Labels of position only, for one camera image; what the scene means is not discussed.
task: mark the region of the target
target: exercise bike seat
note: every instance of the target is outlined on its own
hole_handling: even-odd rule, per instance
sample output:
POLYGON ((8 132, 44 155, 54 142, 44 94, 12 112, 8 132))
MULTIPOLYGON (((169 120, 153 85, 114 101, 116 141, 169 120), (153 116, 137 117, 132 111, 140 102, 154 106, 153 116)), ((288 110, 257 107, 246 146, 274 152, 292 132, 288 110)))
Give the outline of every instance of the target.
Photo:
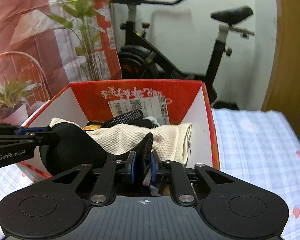
POLYGON ((235 25, 253 15, 250 6, 242 6, 224 11, 211 13, 211 18, 229 25, 235 25))

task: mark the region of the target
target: bed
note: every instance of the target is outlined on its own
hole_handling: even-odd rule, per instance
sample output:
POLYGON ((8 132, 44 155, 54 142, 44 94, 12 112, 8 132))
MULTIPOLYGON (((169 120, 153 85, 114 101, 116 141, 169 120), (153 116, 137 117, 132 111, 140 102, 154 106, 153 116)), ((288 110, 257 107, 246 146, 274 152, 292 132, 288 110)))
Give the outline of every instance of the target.
MULTIPOLYGON (((281 196, 289 207, 282 238, 300 240, 300 142, 284 115, 228 109, 212 113, 221 171, 281 196)), ((0 200, 31 183, 16 165, 1 168, 0 200)))

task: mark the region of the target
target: beige towel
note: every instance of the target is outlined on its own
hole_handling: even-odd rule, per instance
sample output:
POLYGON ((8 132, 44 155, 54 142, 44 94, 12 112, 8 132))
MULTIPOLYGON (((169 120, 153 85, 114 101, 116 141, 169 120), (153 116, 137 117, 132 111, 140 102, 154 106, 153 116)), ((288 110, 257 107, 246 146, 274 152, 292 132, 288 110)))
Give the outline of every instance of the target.
MULTIPOLYGON (((50 126, 67 122, 59 118, 53 118, 50 126)), ((183 165, 188 160, 188 147, 192 133, 192 124, 163 125, 154 129, 142 128, 129 124, 117 124, 111 128, 101 128, 87 131, 104 150, 119 155, 128 152, 135 147, 147 133, 152 133, 154 142, 152 149, 156 150, 162 161, 171 160, 183 165)))

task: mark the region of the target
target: metal screw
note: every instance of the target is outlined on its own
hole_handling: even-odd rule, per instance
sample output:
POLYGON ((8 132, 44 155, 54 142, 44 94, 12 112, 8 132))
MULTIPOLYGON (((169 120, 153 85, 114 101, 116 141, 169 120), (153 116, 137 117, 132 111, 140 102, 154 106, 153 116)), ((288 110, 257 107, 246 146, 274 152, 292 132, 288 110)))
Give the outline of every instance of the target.
POLYGON ((179 200, 183 203, 190 203, 190 202, 194 201, 194 196, 188 195, 188 194, 181 195, 179 197, 179 200))
POLYGON ((91 197, 91 201, 95 203, 102 203, 107 200, 107 197, 104 195, 94 195, 91 197))

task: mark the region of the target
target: brown door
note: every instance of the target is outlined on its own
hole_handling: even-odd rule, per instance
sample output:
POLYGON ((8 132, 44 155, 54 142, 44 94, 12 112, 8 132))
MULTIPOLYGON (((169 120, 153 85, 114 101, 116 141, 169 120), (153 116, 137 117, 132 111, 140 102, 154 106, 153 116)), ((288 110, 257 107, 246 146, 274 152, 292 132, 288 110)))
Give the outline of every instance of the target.
POLYGON ((262 110, 282 112, 300 139, 300 0, 277 1, 276 52, 262 110))

